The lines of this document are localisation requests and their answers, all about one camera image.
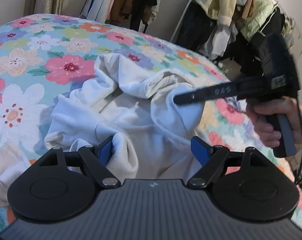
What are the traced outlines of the grey hanging garment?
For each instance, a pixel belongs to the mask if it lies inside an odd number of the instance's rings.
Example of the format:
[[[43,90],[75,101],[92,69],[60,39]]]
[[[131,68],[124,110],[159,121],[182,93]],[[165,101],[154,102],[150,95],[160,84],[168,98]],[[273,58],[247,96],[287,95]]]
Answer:
[[[230,43],[235,42],[237,35],[238,29],[233,22],[230,26],[217,24],[209,36],[209,39],[200,47],[199,54],[209,60],[215,60],[218,57],[222,57],[227,46]]]

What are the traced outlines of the light green padded jacket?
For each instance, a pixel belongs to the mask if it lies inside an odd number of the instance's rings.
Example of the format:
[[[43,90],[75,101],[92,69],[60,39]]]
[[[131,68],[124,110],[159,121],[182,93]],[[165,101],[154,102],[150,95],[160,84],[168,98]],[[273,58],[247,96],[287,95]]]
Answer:
[[[274,0],[255,0],[255,10],[245,20],[244,27],[240,30],[247,41],[250,41],[255,33],[258,32],[275,7],[276,2]]]

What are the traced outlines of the white clothes rack pole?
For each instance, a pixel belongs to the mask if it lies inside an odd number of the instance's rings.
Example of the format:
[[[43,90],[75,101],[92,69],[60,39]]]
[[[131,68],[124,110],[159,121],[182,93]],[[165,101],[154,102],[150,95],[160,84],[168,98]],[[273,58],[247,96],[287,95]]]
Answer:
[[[171,36],[171,39],[170,39],[171,43],[173,43],[175,41],[176,35],[178,34],[178,31],[180,30],[180,27],[181,27],[182,22],[184,20],[184,16],[185,16],[186,11],[187,11],[187,9],[188,9],[188,7],[189,7],[189,5],[190,5],[191,2],[192,2],[192,0],[188,0],[188,2],[187,2],[186,6],[185,6],[185,8],[184,8],[184,10],[183,10],[183,12],[181,14],[181,17],[180,17],[180,19],[179,19],[179,21],[178,21],[178,23],[177,23],[177,25],[176,25],[176,27],[174,29],[174,32],[173,32],[173,34]]]

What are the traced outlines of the floral quilt bedspread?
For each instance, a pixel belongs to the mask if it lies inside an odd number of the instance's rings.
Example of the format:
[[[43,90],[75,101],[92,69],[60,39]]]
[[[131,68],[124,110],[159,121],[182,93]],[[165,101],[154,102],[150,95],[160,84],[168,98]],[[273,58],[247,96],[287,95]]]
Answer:
[[[151,72],[177,69],[193,77],[204,75],[212,81],[209,86],[227,81],[223,72],[205,57],[159,38],[71,16],[36,14],[0,27],[0,101],[11,84],[22,90],[41,84],[44,97],[40,103],[54,108],[60,95],[69,96],[82,87],[93,73],[98,57],[106,54],[123,55]],[[275,158],[272,150],[258,139],[244,108],[244,102],[235,100],[207,102],[197,136],[233,151],[254,146],[294,179],[289,163]],[[30,165],[49,149],[29,151],[24,142],[19,142],[18,148]],[[0,207],[0,232],[14,220],[8,205]]]

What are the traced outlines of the hanging pale clothes group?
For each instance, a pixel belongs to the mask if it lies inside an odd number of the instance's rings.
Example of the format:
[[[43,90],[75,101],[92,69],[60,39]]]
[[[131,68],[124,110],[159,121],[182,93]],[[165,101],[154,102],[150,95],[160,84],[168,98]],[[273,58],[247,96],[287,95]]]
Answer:
[[[86,0],[80,18],[105,23],[110,16],[114,0]]]

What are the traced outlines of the brown hanging garment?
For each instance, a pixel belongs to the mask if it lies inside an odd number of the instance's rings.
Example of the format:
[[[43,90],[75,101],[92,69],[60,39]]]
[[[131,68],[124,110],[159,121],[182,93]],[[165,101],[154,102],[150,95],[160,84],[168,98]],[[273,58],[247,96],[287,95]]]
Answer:
[[[119,25],[129,14],[126,12],[126,3],[127,0],[114,0],[110,13],[110,24]]]

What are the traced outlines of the white sweatshirt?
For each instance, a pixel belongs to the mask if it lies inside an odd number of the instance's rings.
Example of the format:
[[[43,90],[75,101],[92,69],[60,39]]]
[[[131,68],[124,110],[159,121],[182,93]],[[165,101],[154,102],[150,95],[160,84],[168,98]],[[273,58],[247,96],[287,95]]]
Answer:
[[[76,151],[112,137],[107,168],[120,180],[188,180],[200,164],[191,137],[200,133],[204,104],[177,106],[174,96],[212,81],[177,69],[151,72],[123,55],[100,55],[81,88],[60,95],[50,108],[40,103],[41,84],[9,85],[0,101],[0,207],[12,182],[30,167],[18,148],[59,147]]]

